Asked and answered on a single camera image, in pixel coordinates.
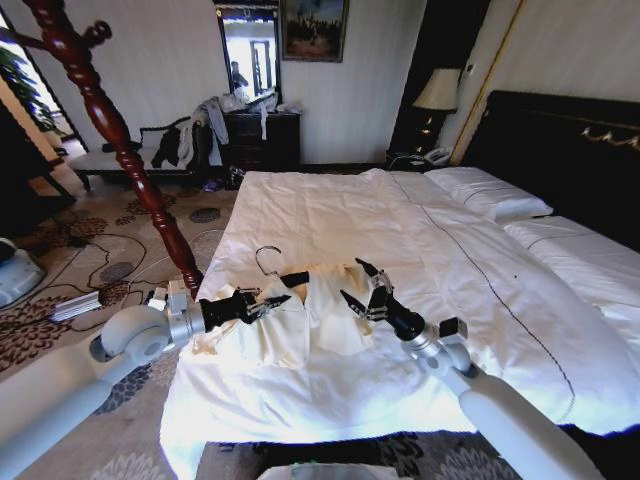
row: lamp shade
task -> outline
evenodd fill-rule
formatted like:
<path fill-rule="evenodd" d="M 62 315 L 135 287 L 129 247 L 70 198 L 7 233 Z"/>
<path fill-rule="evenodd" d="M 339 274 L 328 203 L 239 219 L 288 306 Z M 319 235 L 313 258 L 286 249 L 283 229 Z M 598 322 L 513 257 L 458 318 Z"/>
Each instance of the lamp shade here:
<path fill-rule="evenodd" d="M 454 112 L 458 108 L 458 68 L 436 68 L 414 107 Z"/>

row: metal hanger hook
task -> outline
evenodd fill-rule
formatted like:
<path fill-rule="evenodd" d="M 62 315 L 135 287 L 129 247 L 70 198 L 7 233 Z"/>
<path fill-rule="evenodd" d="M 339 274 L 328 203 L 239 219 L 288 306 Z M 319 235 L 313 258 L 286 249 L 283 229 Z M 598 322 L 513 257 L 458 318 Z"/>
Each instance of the metal hanger hook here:
<path fill-rule="evenodd" d="M 269 276 L 272 276 L 272 275 L 279 276 L 277 270 L 274 270 L 272 272 L 265 272 L 264 268 L 262 267 L 262 264 L 260 263 L 260 259 L 258 258 L 258 256 L 265 250 L 275 250 L 280 255 L 282 255 L 282 251 L 278 247 L 274 247 L 273 245 L 265 245 L 264 247 L 260 247 L 258 250 L 256 250 L 256 263 L 258 264 L 258 267 L 260 267 L 260 270 L 262 271 L 262 274 L 265 277 L 269 277 Z"/>

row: mirror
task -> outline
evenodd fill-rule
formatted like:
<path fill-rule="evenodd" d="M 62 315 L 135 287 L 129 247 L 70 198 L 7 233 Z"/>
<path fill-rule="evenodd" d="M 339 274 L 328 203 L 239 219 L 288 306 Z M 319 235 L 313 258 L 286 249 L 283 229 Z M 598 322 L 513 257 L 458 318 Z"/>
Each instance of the mirror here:
<path fill-rule="evenodd" d="M 280 92 L 278 2 L 216 3 L 229 89 L 244 103 Z"/>

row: bedside lamp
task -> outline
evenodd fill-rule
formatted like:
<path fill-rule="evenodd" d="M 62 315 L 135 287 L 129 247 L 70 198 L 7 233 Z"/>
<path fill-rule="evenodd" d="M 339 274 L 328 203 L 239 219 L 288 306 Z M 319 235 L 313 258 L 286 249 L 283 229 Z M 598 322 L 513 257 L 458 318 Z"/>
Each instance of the bedside lamp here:
<path fill-rule="evenodd" d="M 458 108 L 458 78 L 460 77 L 459 68 L 436 68 L 431 74 L 431 78 L 425 85 L 422 93 L 418 96 L 413 106 L 424 110 L 431 110 L 433 114 L 429 116 L 424 128 L 420 129 L 422 136 L 429 137 L 429 148 L 435 145 L 435 137 L 440 133 L 444 118 L 448 113 L 455 112 Z M 433 125 L 434 116 L 439 122 Z M 423 147 L 418 146 L 416 153 L 423 153 Z"/>

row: white shirt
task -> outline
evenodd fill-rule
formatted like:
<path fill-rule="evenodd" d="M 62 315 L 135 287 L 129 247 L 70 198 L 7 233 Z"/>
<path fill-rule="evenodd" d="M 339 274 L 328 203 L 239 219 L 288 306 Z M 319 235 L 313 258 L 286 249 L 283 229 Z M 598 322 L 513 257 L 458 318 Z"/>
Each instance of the white shirt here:
<path fill-rule="evenodd" d="M 275 277 L 258 300 L 289 295 L 291 298 L 268 315 L 247 325 L 226 322 L 210 333 L 197 335 L 192 353 L 210 355 L 216 363 L 249 362 L 254 366 L 275 365 L 299 369 L 307 364 L 310 346 L 339 355 L 353 355 L 373 346 L 368 322 L 359 318 L 344 301 L 345 290 L 363 305 L 369 303 L 372 285 L 360 265 L 313 265 L 309 283 L 287 288 Z M 217 298 L 233 294 L 231 285 Z"/>

